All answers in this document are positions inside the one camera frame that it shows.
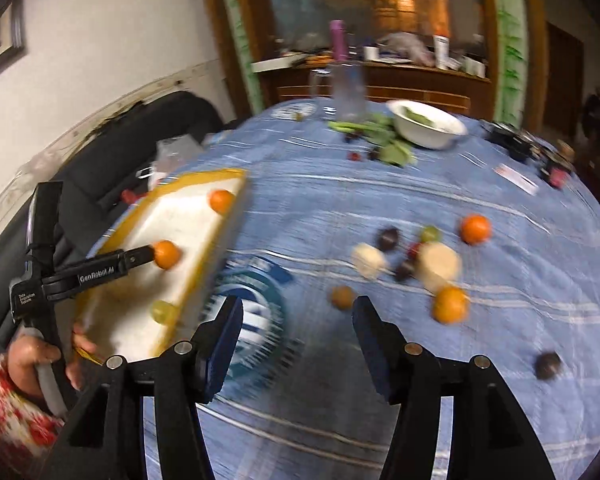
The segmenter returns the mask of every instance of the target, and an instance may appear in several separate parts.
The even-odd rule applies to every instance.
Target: pitcher handle
[[[314,68],[309,72],[309,95],[315,101],[318,97],[318,83],[323,77],[331,76],[331,68]]]

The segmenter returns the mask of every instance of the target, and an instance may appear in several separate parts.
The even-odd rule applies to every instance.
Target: paper slip
[[[523,189],[529,195],[535,195],[538,192],[538,184],[530,181],[526,176],[521,173],[518,173],[516,170],[512,170],[509,166],[505,164],[499,165],[497,168],[494,168],[495,171],[500,176],[503,176],[510,182],[513,182],[520,189]]]

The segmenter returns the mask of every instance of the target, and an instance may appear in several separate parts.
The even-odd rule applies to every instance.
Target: white bowl
[[[407,99],[388,101],[386,105],[394,115],[395,131],[424,148],[442,150],[467,134],[466,126],[461,121],[433,106]],[[434,126],[425,126],[405,117],[402,113],[405,106],[433,121]]]

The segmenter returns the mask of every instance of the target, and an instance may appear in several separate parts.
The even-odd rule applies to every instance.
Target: wooden door
[[[543,123],[566,137],[574,137],[582,106],[584,45],[547,22],[549,81]]]

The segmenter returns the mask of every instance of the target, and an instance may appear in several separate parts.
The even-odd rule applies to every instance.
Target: green and white decorative strip
[[[258,78],[253,73],[253,70],[251,70],[253,59],[251,59],[251,51],[249,49],[249,38],[242,22],[240,2],[238,0],[224,0],[224,5],[227,9],[231,35],[234,38],[235,51],[238,55],[240,71],[242,72],[242,78],[246,86],[251,111],[253,114],[259,114],[264,110],[262,92],[260,91]]]
[[[498,88],[494,119],[520,126],[525,110],[528,37],[525,0],[496,0]]]

